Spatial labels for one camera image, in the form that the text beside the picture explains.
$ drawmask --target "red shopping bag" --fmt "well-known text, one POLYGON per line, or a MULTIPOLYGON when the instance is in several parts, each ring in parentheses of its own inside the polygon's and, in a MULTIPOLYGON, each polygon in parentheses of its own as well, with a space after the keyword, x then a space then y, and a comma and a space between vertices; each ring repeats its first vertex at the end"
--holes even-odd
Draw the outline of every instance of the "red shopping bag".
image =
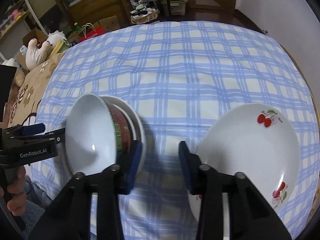
POLYGON ((106 30, 104 28, 102 28, 101 26, 95 28, 91 23, 87 23, 86 25, 82 26, 82 32, 84 33, 84 36, 82 38, 79 39, 79 42, 81 41, 85 41, 94 37, 98 37, 102 34, 107 33, 106 30), (89 33, 86 33, 86 28, 87 27, 91 27, 93 28, 92 31, 90 31, 89 33))

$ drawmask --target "checkered tablecloth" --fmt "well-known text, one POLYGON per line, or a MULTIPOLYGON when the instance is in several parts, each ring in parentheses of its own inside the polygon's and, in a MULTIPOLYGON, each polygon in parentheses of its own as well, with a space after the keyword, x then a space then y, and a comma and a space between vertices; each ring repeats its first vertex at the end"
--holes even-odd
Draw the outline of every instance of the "checkered tablecloth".
MULTIPOLYGON (((279 216, 293 237, 305 227, 319 175, 319 136, 310 93, 280 45, 260 33, 214 22, 164 22, 107 33, 72 47, 48 84, 37 122, 61 128, 84 93, 113 95, 139 114, 147 158, 135 188, 120 196, 126 239, 194 239, 178 143, 191 151, 216 120, 261 102, 291 121, 300 171, 279 216)), ((32 164, 33 180, 54 198, 66 184, 57 157, 32 164)), ((95 232, 96 200, 92 206, 95 232)))

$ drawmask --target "wooden floor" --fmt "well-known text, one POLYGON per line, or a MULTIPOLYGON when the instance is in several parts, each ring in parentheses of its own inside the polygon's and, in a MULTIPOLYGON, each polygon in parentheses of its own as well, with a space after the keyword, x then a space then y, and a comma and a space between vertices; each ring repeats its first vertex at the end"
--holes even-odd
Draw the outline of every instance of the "wooden floor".
POLYGON ((186 14, 184 16, 174 15, 171 17, 160 16, 160 21, 210 21, 232 24, 247 29, 251 29, 262 33, 262 31, 255 25, 248 17, 239 12, 235 11, 234 14, 209 9, 198 9, 198 8, 186 8, 186 14))

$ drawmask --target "screw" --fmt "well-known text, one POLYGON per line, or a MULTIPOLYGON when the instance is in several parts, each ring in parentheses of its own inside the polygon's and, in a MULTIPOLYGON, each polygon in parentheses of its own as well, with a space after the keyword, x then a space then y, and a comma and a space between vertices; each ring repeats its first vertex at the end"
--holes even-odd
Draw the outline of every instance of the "screw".
POLYGON ((201 164, 199 166, 199 169, 201 169, 201 171, 208 171, 208 170, 210 170, 210 166, 207 164, 201 164))
POLYGON ((76 179, 81 179, 81 178, 83 178, 84 177, 84 173, 83 172, 77 172, 76 174, 75 174, 75 178, 76 179))
POLYGON ((245 179, 245 174, 244 174, 243 172, 237 172, 237 173, 236 173, 236 177, 237 177, 238 179, 245 179))
POLYGON ((120 165, 119 164, 113 164, 113 165, 111 165, 110 169, 112 171, 118 171, 120 169, 120 165))

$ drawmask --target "green leaf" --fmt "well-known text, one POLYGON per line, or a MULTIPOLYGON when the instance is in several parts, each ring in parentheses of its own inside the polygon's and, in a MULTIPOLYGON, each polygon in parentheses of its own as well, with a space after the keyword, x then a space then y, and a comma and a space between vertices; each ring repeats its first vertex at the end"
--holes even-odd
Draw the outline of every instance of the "green leaf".
POLYGON ((267 113, 268 113, 268 114, 276 114, 276 112, 275 112, 274 110, 272 110, 272 109, 269 109, 269 110, 267 111, 267 113))

